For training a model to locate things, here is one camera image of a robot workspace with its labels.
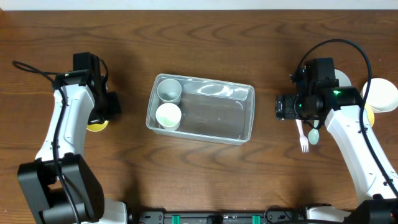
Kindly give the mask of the yellow plastic cup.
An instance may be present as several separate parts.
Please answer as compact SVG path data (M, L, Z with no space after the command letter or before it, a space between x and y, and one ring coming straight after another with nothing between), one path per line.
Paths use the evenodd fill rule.
M101 123L101 124L90 124L86 127L86 129L91 132L100 132L107 127L108 123L109 123L109 121L106 120L104 123Z

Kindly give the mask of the mint green plastic spoon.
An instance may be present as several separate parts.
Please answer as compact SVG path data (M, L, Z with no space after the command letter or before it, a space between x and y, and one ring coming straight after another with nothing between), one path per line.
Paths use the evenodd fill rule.
M315 120L313 122L314 128L308 133L308 140L309 140L309 143L312 145L316 145L320 138L320 134L319 134L318 130L316 129L316 127L318 125L319 125L319 120Z

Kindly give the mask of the pink plastic fork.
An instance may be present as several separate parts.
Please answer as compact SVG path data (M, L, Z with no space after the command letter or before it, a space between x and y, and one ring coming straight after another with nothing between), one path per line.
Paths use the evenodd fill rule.
M300 141L301 150L303 153L308 153L309 152L309 141L308 141L308 138L304 135L302 122L299 119L296 119L295 122L296 122L298 133L299 133L299 141Z

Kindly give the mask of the grey plastic bowl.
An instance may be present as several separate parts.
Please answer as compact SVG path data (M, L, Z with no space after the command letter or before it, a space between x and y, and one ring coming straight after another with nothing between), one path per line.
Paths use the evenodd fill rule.
M348 76L340 70L335 69L335 78L339 82L339 86L351 86L351 81Z

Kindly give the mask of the white plastic cup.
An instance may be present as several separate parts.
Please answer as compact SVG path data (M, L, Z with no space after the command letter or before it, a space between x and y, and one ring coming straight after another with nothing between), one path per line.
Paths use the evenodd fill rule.
M155 117L164 129L175 131L180 126L182 112L177 105L164 103L157 108Z

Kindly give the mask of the grey plastic cup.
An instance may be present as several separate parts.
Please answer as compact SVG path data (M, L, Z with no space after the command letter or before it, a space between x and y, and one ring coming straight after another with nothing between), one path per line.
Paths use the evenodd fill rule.
M175 79L166 79L159 83L157 95L163 103L178 105L181 100L182 86Z

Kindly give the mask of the yellow plastic bowl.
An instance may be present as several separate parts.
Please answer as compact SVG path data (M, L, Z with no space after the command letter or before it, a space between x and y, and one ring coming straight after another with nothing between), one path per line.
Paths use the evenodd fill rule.
M374 111L371 108L371 106L367 103L365 104L365 110L367 111L367 114L368 114L369 123L370 123L371 127L373 127L374 122L375 122Z

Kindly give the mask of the white plastic bowl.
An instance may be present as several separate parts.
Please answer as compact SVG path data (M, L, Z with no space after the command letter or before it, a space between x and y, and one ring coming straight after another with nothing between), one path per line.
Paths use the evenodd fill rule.
M374 113L387 113L397 108L397 87L383 78L371 80L370 91L366 103Z

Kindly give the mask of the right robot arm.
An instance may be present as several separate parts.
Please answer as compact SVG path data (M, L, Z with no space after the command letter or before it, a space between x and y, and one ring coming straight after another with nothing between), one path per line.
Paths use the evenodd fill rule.
M397 223L397 173L372 130L367 112L361 110L363 98L358 89L340 86L332 58L305 62L292 81L297 92L277 97L276 118L317 120L326 127L343 155L359 203L352 212L311 205L299 219L307 223Z

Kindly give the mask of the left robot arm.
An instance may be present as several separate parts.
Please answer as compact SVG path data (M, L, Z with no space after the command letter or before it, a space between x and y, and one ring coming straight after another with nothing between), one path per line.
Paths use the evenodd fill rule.
M104 197L84 160L86 128L121 112L108 92L104 60L90 52L73 55L69 72L54 73L55 100L45 141L33 162L21 164L17 179L36 223L129 223L123 202Z

